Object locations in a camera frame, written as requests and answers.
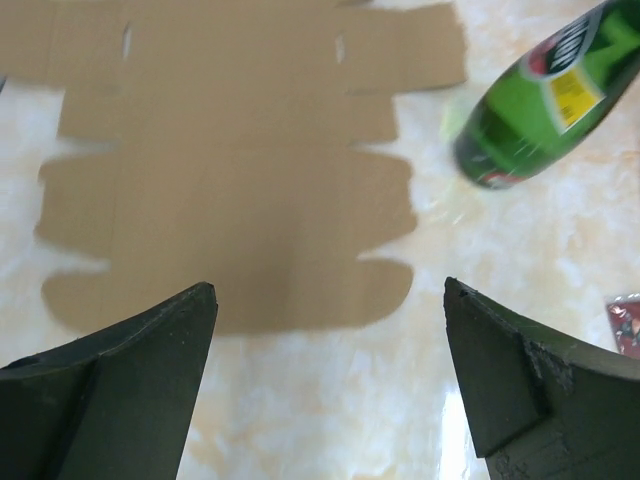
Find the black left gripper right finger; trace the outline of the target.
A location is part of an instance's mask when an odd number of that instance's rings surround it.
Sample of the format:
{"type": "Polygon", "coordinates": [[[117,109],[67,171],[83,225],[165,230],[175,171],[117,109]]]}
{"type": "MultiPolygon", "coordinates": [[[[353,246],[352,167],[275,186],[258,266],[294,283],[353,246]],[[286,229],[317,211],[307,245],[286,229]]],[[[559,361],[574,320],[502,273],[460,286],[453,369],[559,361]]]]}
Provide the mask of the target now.
{"type": "Polygon", "coordinates": [[[491,478],[638,478],[638,361],[452,277],[444,311],[474,449],[491,478]]]}

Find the brown cardboard box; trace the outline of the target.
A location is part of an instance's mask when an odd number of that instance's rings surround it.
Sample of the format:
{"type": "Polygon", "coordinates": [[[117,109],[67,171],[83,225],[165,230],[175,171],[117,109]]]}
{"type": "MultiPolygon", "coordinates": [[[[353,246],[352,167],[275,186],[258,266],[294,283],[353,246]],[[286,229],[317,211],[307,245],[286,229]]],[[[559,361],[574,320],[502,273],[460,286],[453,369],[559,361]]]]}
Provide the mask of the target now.
{"type": "Polygon", "coordinates": [[[206,281],[222,335],[360,327],[413,279],[363,252],[410,233],[396,93],[465,78],[453,6],[365,1],[5,1],[1,71],[63,88],[58,132],[108,152],[42,168],[51,313],[104,327],[206,281]]]}

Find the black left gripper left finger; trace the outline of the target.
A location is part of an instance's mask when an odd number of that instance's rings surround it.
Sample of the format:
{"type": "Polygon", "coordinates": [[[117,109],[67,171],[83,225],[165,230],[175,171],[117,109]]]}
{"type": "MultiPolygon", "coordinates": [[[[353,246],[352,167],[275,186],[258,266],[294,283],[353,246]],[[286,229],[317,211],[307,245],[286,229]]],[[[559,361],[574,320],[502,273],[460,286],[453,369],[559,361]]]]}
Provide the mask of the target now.
{"type": "Polygon", "coordinates": [[[176,478],[217,313],[201,282],[3,367],[2,478],[176,478]]]}

